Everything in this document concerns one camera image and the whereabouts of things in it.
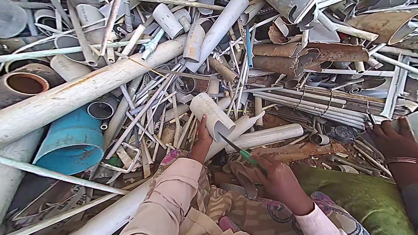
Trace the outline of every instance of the gray pvc pipe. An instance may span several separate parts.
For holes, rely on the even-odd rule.
[[[38,146],[44,128],[39,128],[25,135],[8,146],[0,149],[0,156],[29,163]],[[11,166],[0,164],[0,223],[9,209],[16,190],[25,172]]]

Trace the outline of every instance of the pipe opening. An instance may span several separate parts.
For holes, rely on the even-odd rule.
[[[34,74],[15,73],[6,82],[12,90],[26,95],[36,95],[49,89],[48,82]]]
[[[87,107],[87,112],[94,118],[107,119],[113,115],[113,108],[108,103],[97,101]]]

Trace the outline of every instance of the pink sleeve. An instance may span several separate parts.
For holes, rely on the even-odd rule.
[[[315,209],[307,215],[295,215],[304,235],[347,235],[338,229],[315,204]]]
[[[177,159],[158,178],[150,198],[139,205],[121,235],[178,235],[180,221],[197,192],[201,169],[198,161]]]

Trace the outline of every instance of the rusted metal sheet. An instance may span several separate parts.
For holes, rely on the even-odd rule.
[[[347,150],[339,143],[318,146],[313,143],[286,145],[279,148],[256,148],[252,151],[254,154],[267,155],[281,162],[291,162],[311,155],[328,153],[346,153]]]
[[[222,78],[225,81],[232,82],[232,81],[234,81],[235,78],[238,77],[228,67],[221,64],[219,61],[217,61],[212,56],[209,56],[208,58],[209,58],[209,65],[212,66],[216,71],[218,71],[218,73],[220,73],[222,75]]]
[[[283,56],[255,56],[252,62],[256,68],[297,77],[302,74],[303,66],[311,63],[312,59],[316,59],[318,55],[319,50],[311,48],[303,49],[297,57],[293,58]]]
[[[310,69],[321,73],[324,69],[329,68],[332,65],[331,61],[323,61],[319,59],[313,59],[311,63],[304,65],[305,69]]]
[[[297,57],[302,51],[302,43],[287,43],[287,44],[263,44],[254,45],[252,53],[257,56],[282,56],[282,57]]]
[[[303,72],[303,67],[299,65],[298,58],[254,56],[252,63],[256,68],[266,69],[271,72],[286,74],[293,77],[297,77]]]
[[[284,44],[289,41],[289,39],[285,37],[280,29],[274,24],[270,26],[268,37],[275,44]]]
[[[362,46],[342,43],[308,43],[307,48],[320,51],[318,60],[322,61],[369,61],[367,50]]]
[[[418,15],[418,11],[397,10],[359,15],[347,21],[351,26],[379,34],[377,43],[389,45],[398,43],[412,33],[416,27],[408,22]]]

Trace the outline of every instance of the light blue tube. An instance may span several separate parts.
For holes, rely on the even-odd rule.
[[[87,105],[51,123],[34,165],[71,175],[103,158],[101,120],[87,113]]]
[[[245,33],[247,35],[247,57],[248,57],[248,68],[252,68],[252,49],[250,40],[250,27],[248,24],[245,26]]]

